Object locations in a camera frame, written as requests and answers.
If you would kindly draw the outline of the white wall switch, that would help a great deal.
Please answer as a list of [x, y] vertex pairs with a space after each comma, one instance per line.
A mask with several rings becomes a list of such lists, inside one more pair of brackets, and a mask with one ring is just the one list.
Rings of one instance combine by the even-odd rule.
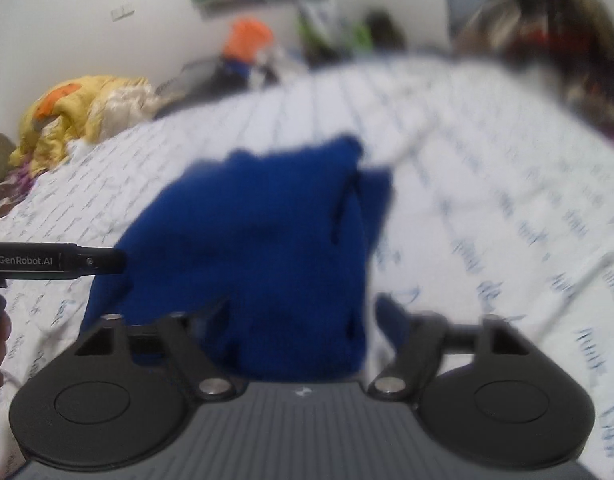
[[120, 20], [123, 20], [124, 18], [130, 18], [130, 16], [132, 16], [133, 14], [134, 7], [130, 3], [123, 4], [122, 6], [117, 6], [117, 8], [110, 10], [110, 18], [113, 22], [118, 22]]

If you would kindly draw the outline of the yellow crumpled blanket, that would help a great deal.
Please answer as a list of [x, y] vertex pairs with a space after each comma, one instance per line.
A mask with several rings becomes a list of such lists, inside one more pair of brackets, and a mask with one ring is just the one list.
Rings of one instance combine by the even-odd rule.
[[83, 76], [57, 84], [22, 114], [14, 168], [26, 166], [35, 177], [68, 157], [68, 144], [95, 145], [147, 122], [166, 104], [145, 78]]

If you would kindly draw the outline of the olive fur-hood jacket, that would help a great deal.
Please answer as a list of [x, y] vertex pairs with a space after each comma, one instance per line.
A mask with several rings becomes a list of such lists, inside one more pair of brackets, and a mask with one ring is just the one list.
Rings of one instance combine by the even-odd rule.
[[614, 21], [601, 0], [486, 0], [458, 29], [452, 50], [544, 64], [567, 106], [614, 130]]

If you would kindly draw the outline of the green and white items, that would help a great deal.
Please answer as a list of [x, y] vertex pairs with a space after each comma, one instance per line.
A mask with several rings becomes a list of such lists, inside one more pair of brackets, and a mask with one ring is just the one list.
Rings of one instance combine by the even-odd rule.
[[297, 12], [301, 50], [312, 70], [372, 53], [407, 50], [405, 34], [384, 10], [370, 10], [352, 22], [335, 0], [299, 0]]

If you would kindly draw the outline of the orange garment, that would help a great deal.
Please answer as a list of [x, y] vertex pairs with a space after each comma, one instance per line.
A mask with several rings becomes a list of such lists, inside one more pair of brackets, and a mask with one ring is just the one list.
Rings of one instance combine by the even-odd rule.
[[246, 64], [254, 64], [260, 51], [275, 43], [273, 31], [256, 18], [239, 18], [232, 24], [222, 48], [222, 56]]

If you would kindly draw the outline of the blue knit sweater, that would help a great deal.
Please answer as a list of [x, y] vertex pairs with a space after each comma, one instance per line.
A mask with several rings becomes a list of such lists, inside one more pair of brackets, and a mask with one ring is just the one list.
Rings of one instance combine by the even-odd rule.
[[229, 373], [269, 382], [355, 375], [365, 361], [369, 261], [393, 197], [353, 136], [201, 159], [118, 240], [127, 266], [92, 283], [81, 325], [181, 312]]

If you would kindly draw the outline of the dark clothes pile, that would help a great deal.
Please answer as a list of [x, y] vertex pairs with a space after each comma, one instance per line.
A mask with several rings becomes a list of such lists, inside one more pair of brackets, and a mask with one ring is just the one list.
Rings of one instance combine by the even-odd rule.
[[156, 88], [156, 94], [165, 104], [154, 118], [279, 83], [278, 76], [264, 65], [251, 65], [233, 58], [201, 58], [185, 64], [176, 77]]

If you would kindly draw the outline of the white script-print bed sheet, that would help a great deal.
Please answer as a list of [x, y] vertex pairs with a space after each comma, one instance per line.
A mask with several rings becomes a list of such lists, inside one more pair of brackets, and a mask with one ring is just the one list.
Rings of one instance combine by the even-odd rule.
[[582, 460], [614, 479], [614, 146], [496, 66], [379, 58], [76, 143], [0, 219], [0, 242], [110, 246], [194, 159], [342, 132], [395, 167], [373, 292], [512, 322], [589, 392]]

